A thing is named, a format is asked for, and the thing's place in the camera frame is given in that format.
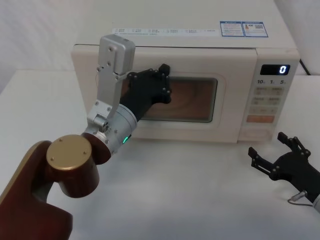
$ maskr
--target microwave control panel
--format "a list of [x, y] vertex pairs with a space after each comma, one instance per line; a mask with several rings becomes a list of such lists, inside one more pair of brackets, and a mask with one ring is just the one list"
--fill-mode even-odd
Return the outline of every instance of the microwave control panel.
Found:
[[258, 59], [243, 116], [239, 140], [271, 139], [293, 81], [296, 59]]

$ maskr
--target green led light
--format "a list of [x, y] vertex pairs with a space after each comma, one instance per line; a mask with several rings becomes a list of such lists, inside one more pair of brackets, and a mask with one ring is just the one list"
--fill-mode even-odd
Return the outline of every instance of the green led light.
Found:
[[126, 143], [126, 141], [129, 139], [129, 137], [128, 136], [126, 136], [125, 138], [124, 138], [124, 140], [123, 140], [123, 144], [125, 144]]

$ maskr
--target label sticker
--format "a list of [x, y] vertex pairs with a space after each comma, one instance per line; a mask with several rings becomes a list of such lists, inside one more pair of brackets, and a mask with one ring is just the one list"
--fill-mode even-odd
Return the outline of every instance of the label sticker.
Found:
[[242, 27], [247, 38], [268, 38], [265, 25], [262, 21], [243, 21]]
[[219, 37], [216, 29], [185, 28], [113, 28], [112, 33], [120, 36], [161, 36], [161, 37]]
[[221, 21], [222, 37], [244, 37], [244, 29], [241, 21]]

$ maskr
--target white table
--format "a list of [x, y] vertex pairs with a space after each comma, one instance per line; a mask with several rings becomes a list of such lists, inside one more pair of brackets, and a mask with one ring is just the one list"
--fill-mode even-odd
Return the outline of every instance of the white table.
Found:
[[[320, 170], [320, 77], [297, 76], [277, 132], [298, 136]], [[17, 71], [0, 94], [0, 192], [31, 145], [80, 134], [86, 113], [73, 71]], [[301, 240], [320, 236], [320, 214], [293, 206], [288, 182], [250, 166], [248, 147], [270, 161], [268, 143], [129, 140], [98, 167], [100, 183], [72, 199], [55, 184], [48, 203], [73, 214], [71, 240]]]

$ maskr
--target microwave button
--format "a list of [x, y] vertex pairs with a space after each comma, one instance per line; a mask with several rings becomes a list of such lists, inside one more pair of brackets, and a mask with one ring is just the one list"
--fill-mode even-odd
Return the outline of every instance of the microwave button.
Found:
[[266, 99], [264, 97], [254, 97], [252, 99], [251, 104], [252, 105], [264, 105], [266, 102]]
[[269, 131], [268, 130], [258, 130], [258, 129], [251, 129], [251, 130], [246, 130], [244, 132], [244, 135], [247, 138], [265, 138], [269, 136]]
[[261, 116], [261, 115], [248, 115], [246, 118], [247, 123], [257, 124], [272, 124], [275, 120], [275, 116]]
[[267, 104], [267, 105], [274, 105], [274, 106], [276, 106], [276, 105], [279, 105], [279, 104], [280, 104], [280, 101], [281, 101], [281, 98], [280, 98], [280, 97], [269, 97], [269, 98], [267, 99], [266, 104]]
[[277, 107], [269, 106], [252, 106], [249, 109], [250, 115], [275, 115], [277, 114]]
[[283, 87], [271, 87], [269, 95], [272, 96], [282, 96], [284, 94], [285, 89]]
[[268, 94], [268, 87], [256, 87], [254, 90], [254, 95], [256, 95], [256, 96], [269, 95]]

